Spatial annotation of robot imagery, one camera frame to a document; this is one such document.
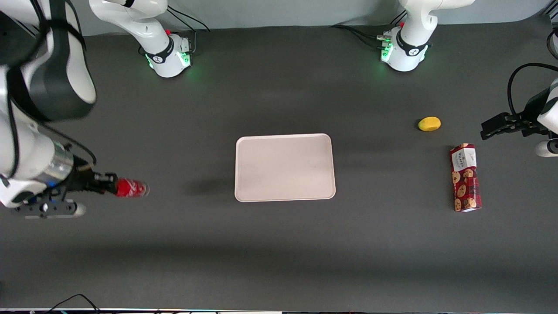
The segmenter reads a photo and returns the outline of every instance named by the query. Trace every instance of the dark gray table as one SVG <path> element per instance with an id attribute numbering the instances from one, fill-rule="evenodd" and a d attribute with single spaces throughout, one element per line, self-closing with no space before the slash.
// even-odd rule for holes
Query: dark gray table
<path id="1" fill-rule="evenodd" d="M 173 79 L 130 36 L 88 38 L 97 107 L 58 127 L 151 194 L 77 194 L 88 213 L 74 220 L 0 213 L 2 307 L 85 293 L 100 307 L 557 312 L 558 159 L 534 154 L 542 137 L 479 136 L 517 66 L 556 63 L 549 32 L 543 17 L 440 26 L 398 73 L 343 30 L 214 31 Z M 517 106 L 555 76 L 519 74 Z M 442 128 L 415 129 L 429 115 Z M 239 137 L 307 132 L 333 140 L 333 199 L 234 199 Z M 471 213 L 453 211 L 448 150 L 462 142 L 479 160 Z"/>

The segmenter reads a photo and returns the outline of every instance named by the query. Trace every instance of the cable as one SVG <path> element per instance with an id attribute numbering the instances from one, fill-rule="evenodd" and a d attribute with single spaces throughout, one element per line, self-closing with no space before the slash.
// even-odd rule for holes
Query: cable
<path id="1" fill-rule="evenodd" d="M 376 39 L 376 36 L 372 36 L 372 35 L 363 33 L 363 32 L 361 32 L 361 31 L 357 30 L 356 28 L 350 27 L 350 26 L 347 26 L 347 25 L 337 25 L 337 24 L 336 24 L 336 25 L 331 25 L 330 27 L 333 27 L 333 28 L 342 28 L 342 29 L 344 29 L 344 30 L 356 32 L 358 35 L 361 35 L 361 36 L 366 37 L 366 38 L 373 38 L 373 39 Z"/>
<path id="2" fill-rule="evenodd" d="M 555 58 L 558 59 L 558 54 L 556 53 L 555 49 L 551 48 L 551 45 L 554 45 L 552 43 L 552 37 L 554 35 L 558 34 L 558 28 L 551 31 L 549 36 L 546 38 L 546 48 L 549 50 L 550 54 Z"/>
<path id="3" fill-rule="evenodd" d="M 345 28 L 345 27 L 336 27 L 336 25 L 333 25 L 333 26 L 330 26 L 330 27 L 346 29 L 346 30 L 348 30 L 351 34 L 355 35 L 355 36 L 358 38 L 358 40 L 360 40 L 363 44 L 367 45 L 367 46 L 370 47 L 370 48 L 376 49 L 375 46 L 371 45 L 369 42 L 366 42 L 364 39 L 362 39 L 362 38 L 358 35 L 358 33 L 354 32 L 354 31 L 352 31 L 352 30 L 350 30 L 350 29 L 348 29 L 348 28 Z"/>
<path id="4" fill-rule="evenodd" d="M 509 105 L 509 110 L 512 112 L 512 116 L 513 118 L 518 121 L 520 124 L 522 124 L 524 127 L 527 127 L 527 124 L 523 122 L 523 120 L 521 120 L 519 118 L 519 115 L 517 114 L 515 108 L 513 107 L 513 102 L 512 102 L 512 83 L 513 83 L 513 78 L 516 77 L 517 73 L 524 68 L 527 68 L 529 66 L 537 66 L 539 68 L 545 68 L 545 69 L 549 69 L 549 70 L 553 70 L 558 72 L 558 66 L 553 66 L 553 65 L 549 65 L 549 64 L 544 64 L 544 63 L 526 63 L 523 64 L 521 66 L 519 66 L 517 69 L 515 69 L 515 71 L 513 71 L 512 75 L 509 77 L 509 81 L 508 81 L 508 89 L 507 89 L 507 93 L 508 93 L 508 105 Z"/>
<path id="5" fill-rule="evenodd" d="M 64 300 L 64 301 L 62 301 L 62 302 L 58 302 L 58 303 L 57 303 L 55 306 L 53 306 L 50 310 L 46 311 L 46 313 L 52 312 L 55 308 L 59 307 L 61 304 L 65 303 L 65 302 L 67 302 L 67 301 L 69 301 L 69 300 L 71 300 L 71 299 L 73 299 L 73 298 L 75 298 L 75 297 L 82 297 L 82 298 L 84 298 L 84 299 L 91 305 L 91 307 L 95 310 L 95 312 L 96 312 L 97 314 L 100 313 L 100 309 L 99 309 L 93 302 L 91 302 L 90 299 L 88 299 L 86 296 L 84 296 L 84 295 L 81 294 L 81 293 L 74 294 L 73 296 L 67 298 L 66 300 Z"/>
<path id="6" fill-rule="evenodd" d="M 35 37 L 35 33 L 32 32 L 32 31 L 29 29 L 29 27 L 25 26 L 25 25 L 24 25 L 22 22 L 20 22 L 20 21 L 17 21 L 17 23 L 18 23 L 21 27 L 25 28 L 25 30 L 29 33 L 29 35 Z"/>
<path id="7" fill-rule="evenodd" d="M 407 10 L 404 9 L 403 12 L 399 13 L 396 17 L 394 17 L 389 24 L 393 24 L 393 22 L 395 22 L 395 20 L 398 19 L 399 16 L 401 16 L 401 14 L 403 14 L 405 12 L 407 12 Z"/>
<path id="8" fill-rule="evenodd" d="M 554 5 L 552 7 L 550 7 L 548 10 L 546 10 L 545 14 L 550 14 L 550 12 L 552 12 L 552 10 L 554 10 L 554 8 L 556 6 L 558 6 L 558 1 L 555 1 L 556 3 L 554 3 Z"/>
<path id="9" fill-rule="evenodd" d="M 176 17 L 177 20 L 179 20 L 180 22 L 182 22 L 182 24 L 186 25 L 189 29 L 192 30 L 192 32 L 196 32 L 196 30 L 194 30 L 190 25 L 188 25 L 188 23 L 184 22 L 181 18 L 177 17 L 176 14 L 172 13 L 171 11 L 169 11 L 169 9 L 167 9 L 167 12 L 172 14 L 172 16 Z"/>
<path id="10" fill-rule="evenodd" d="M 400 17 L 399 20 L 397 20 L 397 22 L 395 22 L 395 24 L 399 24 L 403 20 L 403 18 L 405 18 L 406 16 L 407 16 L 407 12 L 405 11 L 405 14 L 402 17 Z"/>
<path id="11" fill-rule="evenodd" d="M 12 130 L 13 141 L 13 165 L 12 170 L 9 172 L 8 178 L 11 179 L 17 172 L 17 167 L 20 165 L 20 140 L 17 134 L 16 118 L 13 115 L 12 97 L 9 95 L 9 85 L 6 86 L 6 105 L 8 106 L 9 127 Z"/>
<path id="12" fill-rule="evenodd" d="M 193 54 L 194 52 L 196 52 L 196 48 L 198 47 L 198 32 L 194 33 L 194 48 L 192 49 L 192 51 L 190 52 L 191 54 Z"/>
<path id="13" fill-rule="evenodd" d="M 187 18 L 189 18 L 189 19 L 191 19 L 191 20 L 194 20 L 194 21 L 196 21 L 196 22 L 202 24 L 208 32 L 211 31 L 211 30 L 209 29 L 209 27 L 208 27 L 204 22 L 198 20 L 197 18 L 192 17 L 192 16 L 189 16 L 189 15 L 187 15 L 186 13 L 182 13 L 182 12 L 178 11 L 177 9 L 171 7 L 171 6 L 168 6 L 168 8 L 171 9 L 171 10 L 173 10 L 173 11 L 175 11 L 176 13 L 178 13 L 178 14 L 180 14 L 180 15 L 184 15 L 185 17 L 187 17 Z"/>

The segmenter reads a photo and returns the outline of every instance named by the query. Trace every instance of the red cookie box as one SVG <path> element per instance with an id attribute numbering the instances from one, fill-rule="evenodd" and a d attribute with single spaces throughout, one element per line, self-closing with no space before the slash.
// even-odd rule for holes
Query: red cookie box
<path id="1" fill-rule="evenodd" d="M 475 145 L 463 143 L 450 151 L 450 157 L 455 211 L 470 212 L 482 208 Z"/>

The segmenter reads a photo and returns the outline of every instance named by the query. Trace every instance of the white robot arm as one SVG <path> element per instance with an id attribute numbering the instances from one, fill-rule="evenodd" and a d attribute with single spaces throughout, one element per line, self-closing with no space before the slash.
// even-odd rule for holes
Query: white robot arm
<path id="1" fill-rule="evenodd" d="M 438 18 L 430 12 L 465 7 L 473 2 L 475 0 L 400 0 L 407 10 L 407 20 L 404 26 L 396 26 L 378 36 L 384 46 L 380 61 L 402 72 L 415 69 L 424 60 L 428 40 L 438 25 Z"/>
<path id="2" fill-rule="evenodd" d="M 150 67 L 164 78 L 175 77 L 191 64 L 190 41 L 168 34 L 154 17 L 165 13 L 167 0 L 89 0 L 93 13 L 136 38 Z"/>
<path id="3" fill-rule="evenodd" d="M 26 217 L 78 216 L 83 207 L 67 192 L 118 195 L 120 180 L 93 172 L 95 160 L 88 164 L 38 129 L 83 118 L 95 104 L 77 14 L 69 0 L 0 0 L 0 9 L 41 30 L 31 53 L 0 66 L 0 202 Z"/>
<path id="4" fill-rule="evenodd" d="M 558 71 L 552 65 L 528 63 L 517 68 L 508 82 L 508 101 L 510 111 L 502 112 L 482 123 L 480 135 L 488 140 L 494 135 L 521 131 L 523 136 L 540 134 L 548 136 L 548 140 L 539 142 L 535 146 L 535 153 L 541 157 L 558 156 L 558 79 L 549 88 L 531 97 L 522 112 L 516 112 L 511 102 L 511 84 L 513 78 L 521 69 L 537 66 Z"/>

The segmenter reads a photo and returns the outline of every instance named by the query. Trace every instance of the lemon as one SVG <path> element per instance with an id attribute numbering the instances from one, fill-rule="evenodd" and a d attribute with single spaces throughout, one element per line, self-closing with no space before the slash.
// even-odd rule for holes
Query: lemon
<path id="1" fill-rule="evenodd" d="M 418 123 L 418 128 L 421 131 L 430 132 L 440 128 L 442 122 L 436 117 L 426 117 Z"/>

